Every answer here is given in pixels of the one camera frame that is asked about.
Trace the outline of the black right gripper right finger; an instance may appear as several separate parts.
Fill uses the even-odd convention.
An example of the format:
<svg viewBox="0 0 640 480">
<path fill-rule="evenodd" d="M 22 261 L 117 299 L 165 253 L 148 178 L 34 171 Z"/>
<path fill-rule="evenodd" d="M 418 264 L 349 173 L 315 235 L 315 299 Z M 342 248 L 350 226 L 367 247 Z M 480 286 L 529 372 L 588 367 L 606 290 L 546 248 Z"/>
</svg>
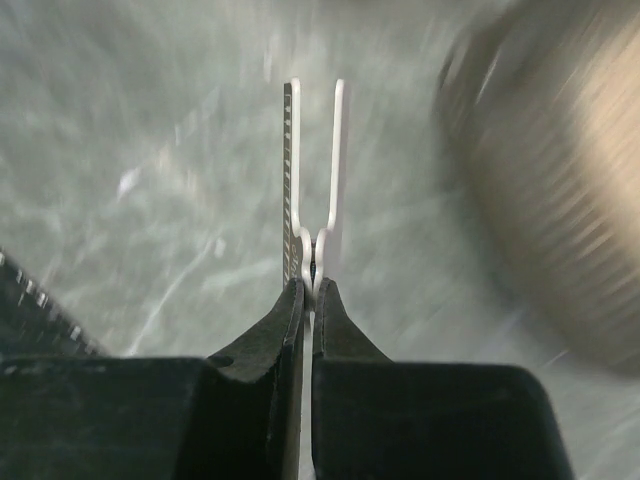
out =
<svg viewBox="0 0 640 480">
<path fill-rule="evenodd" d="M 319 288 L 311 443 L 319 479 L 570 479 L 546 390 L 514 365 L 395 362 Z"/>
</svg>

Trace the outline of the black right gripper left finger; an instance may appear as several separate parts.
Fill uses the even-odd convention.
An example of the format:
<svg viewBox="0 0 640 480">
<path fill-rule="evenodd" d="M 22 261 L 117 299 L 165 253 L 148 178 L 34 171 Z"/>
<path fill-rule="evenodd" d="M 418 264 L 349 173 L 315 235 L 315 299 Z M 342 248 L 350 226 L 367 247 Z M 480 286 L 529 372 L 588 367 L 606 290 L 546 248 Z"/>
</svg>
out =
<svg viewBox="0 0 640 480">
<path fill-rule="evenodd" d="M 294 479 L 303 292 L 207 357 L 82 354 L 35 289 L 1 284 L 5 479 Z"/>
</svg>

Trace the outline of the brown plastic litter box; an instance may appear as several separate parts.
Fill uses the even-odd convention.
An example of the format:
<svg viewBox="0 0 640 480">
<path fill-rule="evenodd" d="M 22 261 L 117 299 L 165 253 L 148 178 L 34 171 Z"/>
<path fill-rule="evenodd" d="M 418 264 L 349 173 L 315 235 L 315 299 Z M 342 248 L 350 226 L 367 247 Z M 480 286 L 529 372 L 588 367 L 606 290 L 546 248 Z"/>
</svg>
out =
<svg viewBox="0 0 640 480">
<path fill-rule="evenodd" d="M 463 30 L 436 104 L 519 289 L 602 367 L 639 372 L 639 5 L 521 1 Z"/>
</svg>

